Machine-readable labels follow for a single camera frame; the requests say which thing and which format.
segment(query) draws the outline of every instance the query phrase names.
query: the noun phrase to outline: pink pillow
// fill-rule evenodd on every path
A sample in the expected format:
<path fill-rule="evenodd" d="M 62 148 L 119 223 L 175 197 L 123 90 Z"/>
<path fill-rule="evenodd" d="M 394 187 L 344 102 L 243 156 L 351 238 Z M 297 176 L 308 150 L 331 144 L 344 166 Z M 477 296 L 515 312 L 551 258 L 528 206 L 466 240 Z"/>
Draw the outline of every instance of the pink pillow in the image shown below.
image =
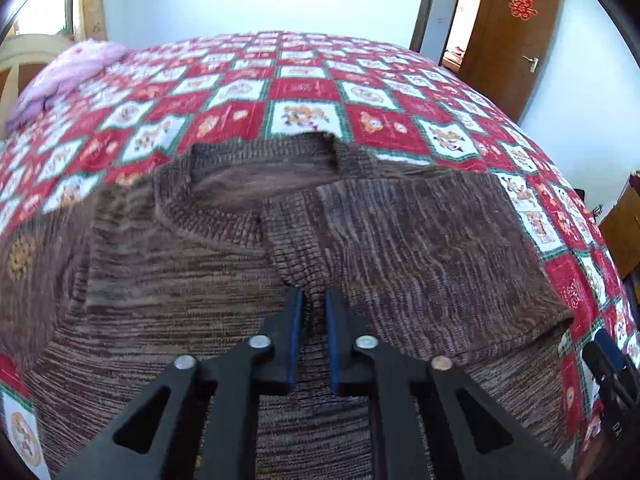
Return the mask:
<path fill-rule="evenodd" d="M 81 82 L 121 60 L 128 50 L 111 41 L 95 40 L 81 41 L 66 49 L 22 91 L 6 120 L 7 132 L 36 118 L 48 99 L 67 95 Z"/>

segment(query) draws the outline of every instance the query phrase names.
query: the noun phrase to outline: striped knit fabric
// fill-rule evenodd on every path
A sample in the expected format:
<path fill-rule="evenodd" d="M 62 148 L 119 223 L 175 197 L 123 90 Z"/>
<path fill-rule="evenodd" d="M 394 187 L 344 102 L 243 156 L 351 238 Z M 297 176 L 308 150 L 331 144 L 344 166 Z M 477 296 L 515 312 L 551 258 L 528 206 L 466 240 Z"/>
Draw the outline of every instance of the striped knit fabric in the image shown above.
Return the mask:
<path fill-rule="evenodd" d="M 332 396 L 321 292 L 401 351 L 447 354 L 533 434 L 563 437 L 571 319 L 489 174 L 380 162 L 321 134 L 196 145 L 0 248 L 0 352 L 23 372 L 55 472 L 177 354 L 254 334 L 311 297 L 299 383 L 263 399 L 258 478 L 369 478 L 367 407 Z"/>

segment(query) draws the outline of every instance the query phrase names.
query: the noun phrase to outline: door handle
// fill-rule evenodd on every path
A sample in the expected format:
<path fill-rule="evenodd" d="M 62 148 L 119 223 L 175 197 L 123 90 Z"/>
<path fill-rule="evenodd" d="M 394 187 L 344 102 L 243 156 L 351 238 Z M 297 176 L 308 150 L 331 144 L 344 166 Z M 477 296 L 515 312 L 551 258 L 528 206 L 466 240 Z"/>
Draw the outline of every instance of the door handle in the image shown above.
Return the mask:
<path fill-rule="evenodd" d="M 537 57 L 533 59 L 527 56 L 522 56 L 522 57 L 531 63 L 531 68 L 529 69 L 529 71 L 533 74 L 536 71 L 536 68 L 538 67 L 538 63 L 540 62 L 540 60 Z"/>

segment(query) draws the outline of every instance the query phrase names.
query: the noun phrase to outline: screw head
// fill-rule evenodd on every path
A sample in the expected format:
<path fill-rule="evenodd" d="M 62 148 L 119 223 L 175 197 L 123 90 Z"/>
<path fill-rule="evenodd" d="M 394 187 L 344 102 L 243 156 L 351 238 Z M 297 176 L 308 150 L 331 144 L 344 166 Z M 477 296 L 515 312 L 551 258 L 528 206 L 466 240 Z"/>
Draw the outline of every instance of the screw head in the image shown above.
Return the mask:
<path fill-rule="evenodd" d="M 196 359 L 190 355 L 181 355 L 174 359 L 174 366 L 178 368 L 178 370 L 188 370 L 189 368 L 193 368 L 195 364 Z"/>
<path fill-rule="evenodd" d="M 434 370 L 446 372 L 453 368 L 453 361 L 446 355 L 436 355 L 436 357 L 431 360 L 431 367 L 433 367 Z"/>
<path fill-rule="evenodd" d="M 251 339 L 249 339 L 249 346 L 257 350 L 268 348 L 269 346 L 271 346 L 271 338 L 263 334 L 254 335 Z"/>
<path fill-rule="evenodd" d="M 371 350 L 378 346 L 378 340 L 372 335 L 361 335 L 356 339 L 356 346 L 362 350 Z"/>

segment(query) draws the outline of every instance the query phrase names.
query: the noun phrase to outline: ribbed collar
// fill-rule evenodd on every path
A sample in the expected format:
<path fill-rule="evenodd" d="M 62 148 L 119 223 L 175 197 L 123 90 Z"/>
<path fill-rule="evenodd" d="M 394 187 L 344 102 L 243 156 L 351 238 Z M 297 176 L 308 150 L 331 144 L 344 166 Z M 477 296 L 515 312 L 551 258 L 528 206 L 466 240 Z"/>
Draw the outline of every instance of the ribbed collar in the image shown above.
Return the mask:
<path fill-rule="evenodd" d="M 344 178 L 370 178 L 375 173 L 374 159 L 364 150 L 322 132 L 251 142 L 194 144 L 185 155 L 154 173 L 156 216 L 176 235 L 220 250 L 264 254 L 259 213 L 231 213 L 198 202 L 191 194 L 192 183 L 231 166 L 286 163 L 306 156 L 333 157 L 338 175 Z"/>

